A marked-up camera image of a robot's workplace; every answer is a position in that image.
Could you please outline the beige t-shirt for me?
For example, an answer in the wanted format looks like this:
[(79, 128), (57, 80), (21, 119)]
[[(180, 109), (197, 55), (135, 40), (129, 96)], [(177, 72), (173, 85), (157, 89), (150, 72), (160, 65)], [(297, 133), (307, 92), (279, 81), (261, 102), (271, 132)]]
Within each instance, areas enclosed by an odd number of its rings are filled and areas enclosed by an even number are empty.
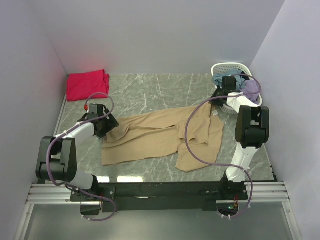
[(124, 116), (102, 144), (104, 166), (161, 158), (177, 153), (175, 167), (183, 172), (207, 167), (217, 160), (224, 124), (215, 107), (205, 103)]

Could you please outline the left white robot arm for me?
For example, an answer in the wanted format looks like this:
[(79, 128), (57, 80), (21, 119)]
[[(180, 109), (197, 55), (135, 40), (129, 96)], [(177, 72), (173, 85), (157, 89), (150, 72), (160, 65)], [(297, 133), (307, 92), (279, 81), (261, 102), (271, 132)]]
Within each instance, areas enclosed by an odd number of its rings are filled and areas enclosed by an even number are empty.
[(92, 136), (104, 138), (119, 123), (103, 104), (86, 104), (84, 108), (86, 113), (71, 129), (41, 139), (35, 174), (39, 180), (64, 185), (80, 199), (96, 201), (108, 191), (95, 175), (78, 170), (77, 146)]

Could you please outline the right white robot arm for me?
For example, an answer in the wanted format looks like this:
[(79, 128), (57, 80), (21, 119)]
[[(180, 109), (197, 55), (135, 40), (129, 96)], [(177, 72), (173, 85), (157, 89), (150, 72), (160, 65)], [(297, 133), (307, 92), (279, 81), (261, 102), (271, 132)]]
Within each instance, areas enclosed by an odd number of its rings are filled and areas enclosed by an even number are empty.
[(234, 76), (223, 76), (221, 86), (212, 95), (211, 104), (228, 105), (237, 113), (235, 127), (236, 150), (231, 166), (227, 168), (222, 179), (219, 193), (222, 198), (230, 200), (237, 194), (246, 192), (246, 173), (251, 161), (264, 143), (269, 139), (270, 110), (249, 100), (237, 90)]

